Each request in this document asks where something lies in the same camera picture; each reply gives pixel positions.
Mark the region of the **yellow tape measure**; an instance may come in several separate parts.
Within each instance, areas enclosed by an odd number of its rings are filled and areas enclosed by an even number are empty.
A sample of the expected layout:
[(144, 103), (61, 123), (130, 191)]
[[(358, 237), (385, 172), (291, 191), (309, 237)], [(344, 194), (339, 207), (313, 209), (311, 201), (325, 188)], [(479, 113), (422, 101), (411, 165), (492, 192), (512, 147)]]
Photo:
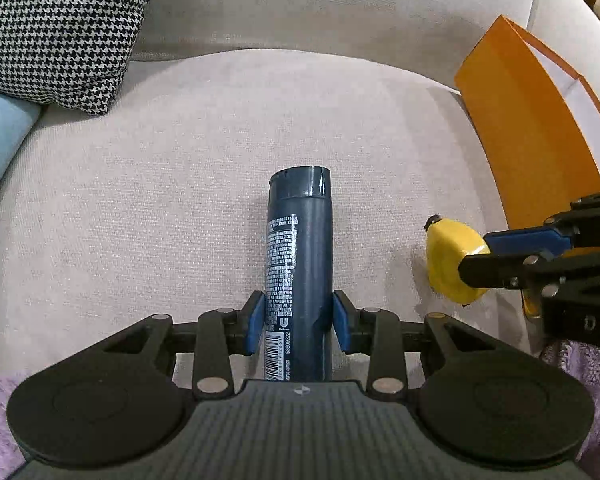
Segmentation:
[(467, 256), (490, 254), (483, 237), (465, 223), (433, 214), (425, 224), (427, 275), (431, 288), (462, 306), (472, 304), (485, 288), (467, 285), (458, 267)]

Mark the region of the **beige fabric sofa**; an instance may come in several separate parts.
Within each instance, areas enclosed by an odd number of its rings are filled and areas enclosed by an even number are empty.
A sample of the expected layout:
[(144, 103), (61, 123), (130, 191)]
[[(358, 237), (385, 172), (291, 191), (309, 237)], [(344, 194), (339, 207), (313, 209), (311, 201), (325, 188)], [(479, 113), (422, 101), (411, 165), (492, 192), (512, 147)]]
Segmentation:
[(582, 0), (151, 0), (117, 102), (50, 107), (0, 186), (0, 376), (164, 312), (238, 308), (264, 282), (268, 180), (332, 173), (334, 284), (360, 307), (461, 318), (538, 348), (514, 292), (429, 288), (430, 214), (505, 216), (454, 76), (499, 16), (600, 99)]

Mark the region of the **dark blue spray can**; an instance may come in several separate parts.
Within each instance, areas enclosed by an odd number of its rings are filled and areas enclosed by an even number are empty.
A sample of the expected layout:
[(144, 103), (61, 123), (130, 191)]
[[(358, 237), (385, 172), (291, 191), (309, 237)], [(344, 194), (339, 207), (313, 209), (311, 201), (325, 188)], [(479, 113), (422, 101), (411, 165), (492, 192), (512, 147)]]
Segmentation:
[(264, 378), (321, 382), (332, 366), (332, 191), (322, 166), (268, 182)]

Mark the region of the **orange cardboard box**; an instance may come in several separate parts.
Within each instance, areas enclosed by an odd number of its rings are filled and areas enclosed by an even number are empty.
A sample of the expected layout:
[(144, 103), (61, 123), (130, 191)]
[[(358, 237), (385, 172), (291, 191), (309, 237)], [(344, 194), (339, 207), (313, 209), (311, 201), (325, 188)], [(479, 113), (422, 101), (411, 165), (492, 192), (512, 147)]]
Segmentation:
[(600, 99), (557, 53), (499, 16), (455, 75), (511, 230), (600, 192)]

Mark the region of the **houndstooth black white cushion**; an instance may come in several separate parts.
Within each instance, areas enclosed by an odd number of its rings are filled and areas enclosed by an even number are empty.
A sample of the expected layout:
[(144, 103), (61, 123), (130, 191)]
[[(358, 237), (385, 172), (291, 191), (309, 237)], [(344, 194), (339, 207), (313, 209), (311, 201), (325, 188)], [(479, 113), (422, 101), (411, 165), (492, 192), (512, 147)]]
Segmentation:
[(0, 92), (103, 115), (149, 0), (0, 0)]

